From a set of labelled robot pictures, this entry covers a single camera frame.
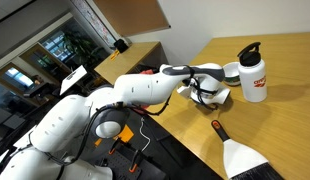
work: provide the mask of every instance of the bottle cap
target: bottle cap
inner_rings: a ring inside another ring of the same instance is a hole
[[[261,61],[261,54],[259,53],[259,45],[261,45],[260,42],[254,42],[248,45],[246,48],[244,48],[237,55],[237,57],[239,57],[239,62],[241,63],[242,66],[248,66],[248,67],[255,66]]]

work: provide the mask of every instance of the brush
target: brush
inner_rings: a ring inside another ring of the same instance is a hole
[[[283,180],[284,178],[273,169],[268,160],[255,151],[232,140],[222,125],[212,121],[212,126],[224,144],[224,167],[227,177],[232,180]]]

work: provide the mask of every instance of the water bottle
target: water bottle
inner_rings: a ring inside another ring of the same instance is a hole
[[[260,44],[252,43],[238,54],[242,90],[244,98],[250,102],[263,101],[267,96],[265,62],[259,53]]]

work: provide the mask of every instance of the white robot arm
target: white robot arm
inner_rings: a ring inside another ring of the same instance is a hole
[[[97,89],[88,97],[70,95],[57,103],[30,135],[33,147],[17,152],[0,179],[45,179],[47,173],[60,179],[111,179],[112,172],[107,167],[94,167],[78,157],[68,158],[61,165],[47,156],[62,150],[85,127],[85,132],[92,129],[101,138],[116,136],[129,114],[126,108],[115,109],[117,103],[126,107],[162,103],[185,79],[195,81],[191,81],[192,86],[189,86],[189,97],[196,103],[223,104],[230,92],[221,85],[224,70],[213,63],[175,67],[162,65],[160,72],[153,75],[122,75],[114,87]]]

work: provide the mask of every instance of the wooden table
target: wooden table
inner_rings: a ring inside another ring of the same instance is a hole
[[[238,61],[237,54],[256,41],[266,63],[266,100],[247,102],[240,86],[230,87],[220,111],[209,112],[174,92],[165,112],[153,118],[224,179],[223,145],[210,125],[215,118],[285,179],[310,179],[310,33],[215,38],[190,64]]]
[[[95,71],[108,82],[114,84],[120,75],[132,71],[159,45],[160,42],[133,43],[114,60],[111,60],[111,56],[109,56],[95,68]]]

